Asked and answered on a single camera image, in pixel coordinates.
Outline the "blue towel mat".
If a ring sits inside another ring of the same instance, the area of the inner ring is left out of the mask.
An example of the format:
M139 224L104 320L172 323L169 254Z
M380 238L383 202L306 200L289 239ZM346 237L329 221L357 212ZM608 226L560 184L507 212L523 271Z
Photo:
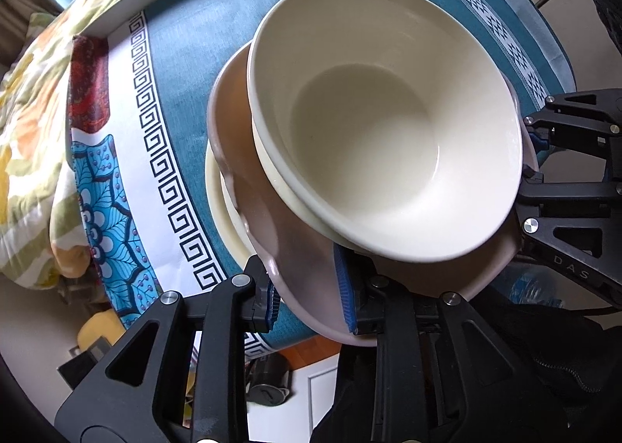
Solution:
M332 243L260 171L246 89L247 42L277 0L157 0L108 39L110 132L77 149L84 223L124 326L165 291L207 292L243 268L258 233L286 295L274 328L246 336L254 358L321 333L362 346L342 316ZM430 0L461 22L510 81L523 113L573 91L573 70L530 0ZM219 172L214 146L256 171Z

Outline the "green striped pillow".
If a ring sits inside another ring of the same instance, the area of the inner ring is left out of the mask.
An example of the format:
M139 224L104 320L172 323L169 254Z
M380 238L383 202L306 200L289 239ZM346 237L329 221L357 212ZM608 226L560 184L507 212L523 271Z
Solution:
M26 26L26 31L24 34L24 38L19 46L19 52L17 53L16 58L14 58L14 62L17 62L19 58L22 58L24 52L28 47L30 47L31 43L36 40L39 35L46 30L46 28L55 22L57 19L57 15L53 15L52 13L47 12L33 12L28 19L28 25Z

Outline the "left brown curtain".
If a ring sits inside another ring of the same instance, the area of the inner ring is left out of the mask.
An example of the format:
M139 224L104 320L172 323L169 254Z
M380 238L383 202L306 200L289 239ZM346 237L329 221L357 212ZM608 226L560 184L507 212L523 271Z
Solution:
M1 0L1 67L15 61L25 41L28 23L35 12L57 14L54 0Z

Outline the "white small bowl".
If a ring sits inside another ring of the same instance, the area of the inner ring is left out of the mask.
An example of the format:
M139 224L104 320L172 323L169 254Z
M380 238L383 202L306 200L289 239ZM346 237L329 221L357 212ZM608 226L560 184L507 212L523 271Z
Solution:
M251 42L247 86L275 190L336 243L452 260L514 206L514 97L480 42L429 0L279 0Z

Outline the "pink handled dish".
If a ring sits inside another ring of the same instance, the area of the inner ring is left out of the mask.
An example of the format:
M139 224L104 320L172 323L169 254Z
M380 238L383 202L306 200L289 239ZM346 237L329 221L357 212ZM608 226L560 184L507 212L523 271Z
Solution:
M276 290L305 325L337 343L373 347L373 336L354 336L342 315L333 244L300 220L280 199L259 162L247 98L249 48L236 51L218 73L208 101L208 145L225 187ZM509 215L494 236L471 253L432 264L374 257L379 272L408 289L438 297L456 291L466 300L480 293L521 246L517 219Z

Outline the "patterned blue red cloth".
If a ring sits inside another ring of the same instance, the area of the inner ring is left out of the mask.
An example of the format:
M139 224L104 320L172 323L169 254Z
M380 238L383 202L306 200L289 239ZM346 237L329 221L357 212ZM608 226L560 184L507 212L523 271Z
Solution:
M124 189L111 117L108 42L75 37L68 85L72 165L82 223L103 289L130 327L162 294Z

